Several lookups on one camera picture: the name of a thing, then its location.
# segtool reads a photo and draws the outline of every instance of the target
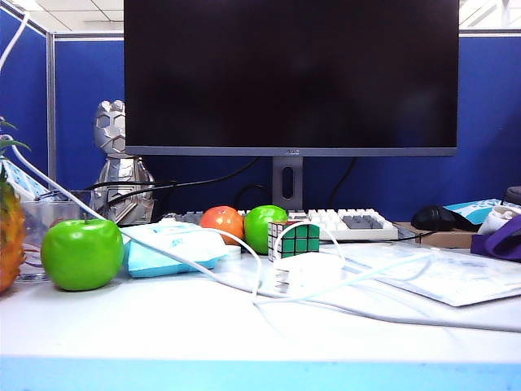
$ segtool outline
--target blue fabric panel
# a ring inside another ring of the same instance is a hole
[[[92,121],[101,100],[123,99],[123,42],[57,45],[59,179],[70,188],[90,185],[104,157],[93,144]],[[410,220],[426,204],[502,198],[521,183],[521,37],[460,39],[459,150],[453,157],[362,157],[340,188],[334,208],[375,208],[391,220]],[[220,177],[247,157],[149,156],[157,179],[192,182]],[[304,160],[304,207],[325,208],[350,158]],[[185,187],[166,199],[165,210],[205,210],[269,203],[271,164],[262,158],[240,176],[203,187]]]
[[[19,26],[18,19],[0,10],[0,52]],[[0,73],[0,115],[17,128],[2,128],[2,132],[27,143],[31,151],[22,150],[24,156],[47,172],[46,39],[30,27],[25,28]],[[12,152],[7,156],[20,165]]]
[[[94,114],[104,100],[125,100],[123,42],[56,42],[57,177],[80,190],[98,179],[105,155],[94,145]]]

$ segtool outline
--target green apple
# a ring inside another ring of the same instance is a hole
[[[67,291],[96,289],[121,268],[125,250],[110,220],[64,220],[42,241],[42,264],[50,279]]]
[[[268,253],[268,223],[286,222],[287,213],[275,205],[261,205],[252,209],[244,218],[246,243],[259,254]]]

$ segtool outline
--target tissue pack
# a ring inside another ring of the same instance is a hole
[[[134,278],[196,271],[183,260],[212,269],[219,258],[227,255],[225,243],[219,234],[195,224],[159,222],[130,226],[121,231],[144,243],[131,239],[125,244],[125,265]],[[158,252],[158,248],[170,256]]]

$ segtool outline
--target ceiling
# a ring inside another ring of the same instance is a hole
[[[50,32],[123,31],[124,0],[2,0]],[[521,0],[459,0],[460,28],[521,28]]]
[[[4,0],[51,32],[123,30],[123,0]]]

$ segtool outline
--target silver robot figurine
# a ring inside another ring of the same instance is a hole
[[[154,178],[145,168],[140,156],[125,153],[125,104],[120,100],[98,105],[94,121],[94,142],[107,154],[107,161],[99,175],[101,182],[145,182]],[[132,195],[109,205],[117,197],[151,185],[117,184],[99,187],[91,204],[104,217],[118,224],[146,224],[150,222],[154,200],[152,192]]]

